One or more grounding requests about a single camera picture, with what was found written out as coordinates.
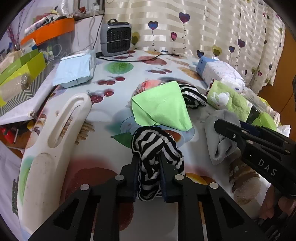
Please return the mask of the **person's right hand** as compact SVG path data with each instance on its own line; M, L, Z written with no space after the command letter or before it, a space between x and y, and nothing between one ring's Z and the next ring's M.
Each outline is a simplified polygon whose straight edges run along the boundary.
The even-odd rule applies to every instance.
M295 199L288 199L287 197L283 196L278 201L276 201L275 188L273 185L270 185L259 211L260 217L264 220L272 218L274 216L274 207L276 204L287 215L291 215L295 209Z

